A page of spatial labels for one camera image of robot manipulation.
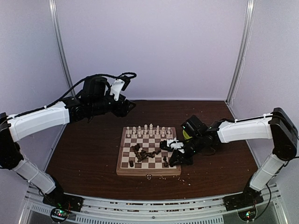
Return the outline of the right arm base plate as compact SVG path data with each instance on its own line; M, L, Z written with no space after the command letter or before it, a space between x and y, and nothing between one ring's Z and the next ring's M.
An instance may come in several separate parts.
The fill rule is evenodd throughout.
M226 196L223 198L226 211L238 210L257 203L262 203L263 197L261 195L253 196L250 194L240 193L236 195Z

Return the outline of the dark knight chess piece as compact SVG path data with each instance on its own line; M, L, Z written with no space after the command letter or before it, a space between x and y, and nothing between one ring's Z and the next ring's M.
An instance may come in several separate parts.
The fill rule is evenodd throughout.
M164 163L163 163L164 167L167 168L167 167L169 166L169 163L168 163L168 161L167 161L167 157L166 157L166 156L163 157L163 162L164 162Z

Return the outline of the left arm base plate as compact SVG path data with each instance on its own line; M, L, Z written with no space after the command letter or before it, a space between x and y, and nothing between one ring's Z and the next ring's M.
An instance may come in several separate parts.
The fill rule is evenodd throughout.
M80 212L83 201L84 199L82 197L66 194L63 194L62 196L46 195L43 197L44 204L51 205L65 211Z

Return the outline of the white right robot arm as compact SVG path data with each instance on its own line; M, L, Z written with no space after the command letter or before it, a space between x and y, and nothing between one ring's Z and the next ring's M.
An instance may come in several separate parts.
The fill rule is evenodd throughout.
M247 119L221 119L207 126L195 115L181 125L189 139L167 139L160 148L172 153L171 167L192 165L193 156L204 148L241 140L271 140L273 150L258 170L249 178L242 193L223 198L227 210L253 206L261 203L261 191L282 167L296 158L298 130L284 110L274 108L272 112Z

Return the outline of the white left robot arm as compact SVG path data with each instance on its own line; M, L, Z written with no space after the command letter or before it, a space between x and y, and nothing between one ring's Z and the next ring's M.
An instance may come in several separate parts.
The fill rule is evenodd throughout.
M64 194L58 181L45 173L41 165L51 154L61 128L67 124L91 120L94 116L111 112L125 117L135 103L123 95L67 97L53 106L24 115L0 115L0 167L14 171L21 178L35 185L45 199L57 207L71 200Z

